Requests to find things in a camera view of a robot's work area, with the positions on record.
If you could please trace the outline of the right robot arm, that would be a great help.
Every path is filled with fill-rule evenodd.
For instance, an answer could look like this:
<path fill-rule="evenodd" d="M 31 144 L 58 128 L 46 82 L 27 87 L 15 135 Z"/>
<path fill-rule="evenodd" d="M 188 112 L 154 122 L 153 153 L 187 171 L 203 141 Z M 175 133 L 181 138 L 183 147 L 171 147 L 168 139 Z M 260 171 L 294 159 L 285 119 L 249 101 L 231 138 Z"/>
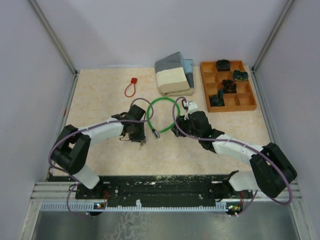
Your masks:
<path fill-rule="evenodd" d="M 277 144 L 270 142 L 261 146 L 236 140 L 212 128 L 203 111 L 178 115 L 172 132 L 177 137 L 195 139 L 205 150 L 229 156 L 251 168 L 233 171 L 222 181 L 219 188 L 229 198 L 251 190 L 275 199 L 298 175 Z"/>

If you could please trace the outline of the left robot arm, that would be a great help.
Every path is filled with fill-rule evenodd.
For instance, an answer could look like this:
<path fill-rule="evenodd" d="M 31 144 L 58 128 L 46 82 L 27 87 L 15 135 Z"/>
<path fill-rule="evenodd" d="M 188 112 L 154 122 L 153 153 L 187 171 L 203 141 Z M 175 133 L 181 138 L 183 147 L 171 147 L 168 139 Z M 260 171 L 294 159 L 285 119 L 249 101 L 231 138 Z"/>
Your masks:
<path fill-rule="evenodd" d="M 144 121 L 146 111 L 132 105 L 128 112 L 112 115 L 96 125 L 77 128 L 67 125 L 49 152 L 49 162 L 57 164 L 61 171 L 69 174 L 86 187 L 86 192 L 97 199 L 103 195 L 104 186 L 100 177 L 87 165 L 90 147 L 114 137 L 128 136 L 134 143 L 146 142 Z"/>

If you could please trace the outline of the green cable lock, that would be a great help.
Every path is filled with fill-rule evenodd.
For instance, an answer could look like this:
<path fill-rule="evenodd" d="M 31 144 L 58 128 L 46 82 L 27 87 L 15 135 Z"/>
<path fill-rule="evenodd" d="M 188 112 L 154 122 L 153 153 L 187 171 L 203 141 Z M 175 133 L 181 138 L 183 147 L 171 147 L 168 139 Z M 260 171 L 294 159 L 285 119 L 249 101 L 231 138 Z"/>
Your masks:
<path fill-rule="evenodd" d="M 178 103 L 172 97 L 158 97 L 148 106 L 146 111 L 147 126 L 156 139 L 175 126 L 170 113 L 172 107 L 175 108 L 178 115 L 181 113 Z"/>

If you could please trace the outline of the small silver key pair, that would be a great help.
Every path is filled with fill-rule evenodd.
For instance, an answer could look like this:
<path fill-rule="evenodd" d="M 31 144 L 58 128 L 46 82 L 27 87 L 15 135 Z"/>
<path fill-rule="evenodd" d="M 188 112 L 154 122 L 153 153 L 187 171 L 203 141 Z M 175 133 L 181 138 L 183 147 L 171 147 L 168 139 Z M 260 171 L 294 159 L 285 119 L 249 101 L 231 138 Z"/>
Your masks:
<path fill-rule="evenodd" d="M 141 141 L 141 142 L 140 142 L 140 145 L 139 145 L 139 150 L 141 150 L 142 147 L 143 147 L 145 144 L 146 144 L 146 141 L 145 141 L 145 140 Z"/>

